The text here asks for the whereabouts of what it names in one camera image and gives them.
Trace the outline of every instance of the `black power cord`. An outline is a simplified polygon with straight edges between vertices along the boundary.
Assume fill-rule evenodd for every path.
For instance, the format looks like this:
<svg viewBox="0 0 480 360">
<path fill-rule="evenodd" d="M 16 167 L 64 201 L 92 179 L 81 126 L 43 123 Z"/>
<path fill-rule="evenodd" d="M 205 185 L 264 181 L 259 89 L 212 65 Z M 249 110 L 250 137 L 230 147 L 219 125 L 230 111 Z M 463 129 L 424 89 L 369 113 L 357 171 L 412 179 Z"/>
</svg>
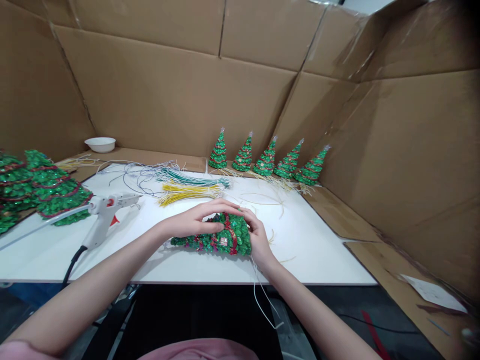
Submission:
<svg viewBox="0 0 480 360">
<path fill-rule="evenodd" d="M 375 325 L 375 324 L 372 324 L 371 322 L 368 322 L 368 321 L 363 321 L 357 317 L 354 317 L 354 316 L 350 316 L 350 315 L 346 315 L 346 314 L 337 314 L 339 317 L 344 317 L 344 318 L 349 318 L 349 319 L 353 319 L 353 320 L 357 320 L 358 322 L 361 322 L 361 323 L 364 323 L 364 324 L 368 324 L 368 325 L 372 325 L 374 328 L 377 328 L 377 329 L 381 329 L 381 330 L 385 330 L 385 331 L 389 331 L 391 333 L 397 333 L 397 334 L 420 334 L 418 331 L 403 331 L 403 330 L 394 330 L 394 329 L 389 329 L 389 328 L 386 328 L 386 327 L 382 327 L 382 326 L 378 326 L 378 325 Z"/>
<path fill-rule="evenodd" d="M 80 255 L 82 255 L 82 253 L 87 250 L 87 247 L 86 246 L 80 246 L 80 248 L 78 249 L 78 251 L 75 253 L 75 255 L 73 255 L 73 257 L 71 258 L 71 262 L 70 262 L 70 266 L 68 267 L 68 270 L 66 271 L 66 274 L 65 274 L 65 277 L 63 278 L 63 282 L 61 283 L 61 290 L 65 289 L 68 285 L 68 282 L 69 282 L 69 277 L 70 277 L 70 274 L 74 268 L 74 265 L 75 263 L 78 261 Z"/>
</svg>

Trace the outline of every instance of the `white tabletop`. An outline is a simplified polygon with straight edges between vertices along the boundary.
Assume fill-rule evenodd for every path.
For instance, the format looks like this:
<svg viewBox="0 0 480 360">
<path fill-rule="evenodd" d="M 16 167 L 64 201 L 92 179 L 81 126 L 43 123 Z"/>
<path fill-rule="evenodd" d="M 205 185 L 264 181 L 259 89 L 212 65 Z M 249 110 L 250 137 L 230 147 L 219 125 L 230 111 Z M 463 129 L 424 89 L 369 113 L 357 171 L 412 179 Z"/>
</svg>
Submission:
<svg viewBox="0 0 480 360">
<path fill-rule="evenodd" d="M 109 172 L 99 173 L 84 182 L 96 195 L 108 196 L 131 192 L 137 179 L 121 175 L 123 166 L 112 165 Z M 190 173 L 199 178 L 216 179 L 219 176 Z M 286 192 L 264 180 L 233 178 L 226 189 L 227 200 L 256 212 L 265 225 L 267 236 L 273 234 L 271 249 L 276 258 L 306 285 L 375 285 L 376 281 L 344 247 L 343 239 L 332 232 L 310 205 L 296 191 Z M 161 190 L 155 180 L 143 186 L 154 192 Z M 157 222 L 181 213 L 209 199 L 181 200 L 160 207 L 151 196 L 142 196 L 134 206 L 120 210 L 120 224 L 109 231 L 99 247 L 84 252 L 70 276 L 74 280 L 93 266 L 122 248 Z M 46 226 L 39 231 L 0 250 L 0 282 L 61 282 L 70 260 L 78 250 L 96 216 L 66 226 Z M 34 214 L 9 232 L 0 236 L 0 248 L 40 225 Z M 267 283 L 261 274 L 262 283 Z M 248 257 L 201 253 L 184 247 L 162 246 L 132 279 L 143 284 L 252 284 L 254 270 Z"/>
</svg>

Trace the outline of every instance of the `paper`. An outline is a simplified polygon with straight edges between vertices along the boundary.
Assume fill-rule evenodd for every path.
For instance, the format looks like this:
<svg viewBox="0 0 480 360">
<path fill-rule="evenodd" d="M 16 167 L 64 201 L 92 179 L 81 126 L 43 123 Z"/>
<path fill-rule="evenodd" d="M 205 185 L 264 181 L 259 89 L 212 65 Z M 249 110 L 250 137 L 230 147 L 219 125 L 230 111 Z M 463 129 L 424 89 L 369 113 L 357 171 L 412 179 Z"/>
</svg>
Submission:
<svg viewBox="0 0 480 360">
<path fill-rule="evenodd" d="M 468 313 L 467 309 L 442 287 L 431 282 L 419 280 L 407 275 L 401 275 L 420 294 L 420 296 L 431 303 Z"/>
</svg>

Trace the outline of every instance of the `white glue gun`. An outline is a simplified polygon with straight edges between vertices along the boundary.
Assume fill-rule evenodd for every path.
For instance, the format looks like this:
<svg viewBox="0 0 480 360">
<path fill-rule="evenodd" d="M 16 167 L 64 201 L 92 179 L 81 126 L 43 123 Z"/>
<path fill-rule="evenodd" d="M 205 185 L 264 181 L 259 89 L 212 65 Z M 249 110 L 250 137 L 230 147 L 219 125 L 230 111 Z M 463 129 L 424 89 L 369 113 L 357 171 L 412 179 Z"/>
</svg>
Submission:
<svg viewBox="0 0 480 360">
<path fill-rule="evenodd" d="M 138 203 L 139 198 L 138 194 L 130 192 L 121 192 L 109 197 L 98 195 L 92 197 L 88 212 L 92 215 L 98 215 L 98 218 L 82 245 L 91 250 L 103 243 L 107 237 L 109 227 L 119 222 L 115 217 L 115 213 L 121 208 L 135 205 Z"/>
</svg>

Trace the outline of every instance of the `small christmas tree figurine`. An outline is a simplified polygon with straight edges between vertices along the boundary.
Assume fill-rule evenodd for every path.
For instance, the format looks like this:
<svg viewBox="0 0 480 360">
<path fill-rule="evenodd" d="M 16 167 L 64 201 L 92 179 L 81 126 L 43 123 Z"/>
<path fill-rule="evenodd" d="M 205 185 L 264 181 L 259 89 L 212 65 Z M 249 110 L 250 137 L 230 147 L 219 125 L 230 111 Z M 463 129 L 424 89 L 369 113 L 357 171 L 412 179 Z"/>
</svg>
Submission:
<svg viewBox="0 0 480 360">
<path fill-rule="evenodd" d="M 279 177 L 291 179 L 294 171 L 297 169 L 297 159 L 299 158 L 300 148 L 304 143 L 304 139 L 300 140 L 297 146 L 289 152 L 282 161 L 280 161 L 273 170 Z"/>
<path fill-rule="evenodd" d="M 54 165 L 47 157 L 36 150 L 25 151 L 27 167 L 33 174 L 32 184 L 38 197 L 38 213 L 51 219 L 68 210 L 89 203 L 93 193 L 85 190 L 70 175 Z M 90 216 L 88 210 L 77 212 L 60 221 L 55 226 L 67 225 Z"/>
<path fill-rule="evenodd" d="M 0 204 L 0 234 L 8 231 L 17 223 L 19 219 L 18 214 L 11 211 L 5 211 L 3 205 Z"/>
<path fill-rule="evenodd" d="M 207 220 L 209 223 L 222 223 L 225 228 L 213 234 L 200 234 L 187 237 L 174 237 L 170 243 L 175 246 L 185 246 L 196 249 L 198 252 L 218 251 L 230 255 L 250 255 L 249 228 L 243 216 L 236 216 L 222 212 Z"/>
<path fill-rule="evenodd" d="M 15 156 L 0 149 L 0 201 L 7 212 L 18 213 L 34 208 L 37 203 L 32 187 L 32 174 Z"/>
<path fill-rule="evenodd" d="M 222 127 L 220 136 L 215 143 L 215 147 L 211 151 L 210 159 L 208 159 L 208 165 L 215 169 L 227 167 L 227 150 L 225 149 L 224 131 L 225 128 Z"/>
<path fill-rule="evenodd" d="M 273 137 L 268 148 L 260 155 L 260 158 L 256 161 L 256 164 L 253 166 L 253 171 L 262 176 L 270 176 L 274 171 L 274 161 L 275 161 L 275 143 L 277 141 L 277 136 Z"/>
<path fill-rule="evenodd" d="M 238 171 L 249 171 L 250 165 L 252 164 L 252 135 L 253 131 L 250 131 L 248 138 L 245 141 L 245 144 L 238 151 L 238 154 L 235 156 L 235 160 L 231 164 L 231 167 Z"/>
<path fill-rule="evenodd" d="M 330 145 L 323 148 L 316 157 L 305 164 L 295 175 L 295 179 L 300 183 L 313 186 L 317 183 L 317 179 L 322 171 L 322 164 L 324 163 L 325 155 L 330 149 Z"/>
</svg>

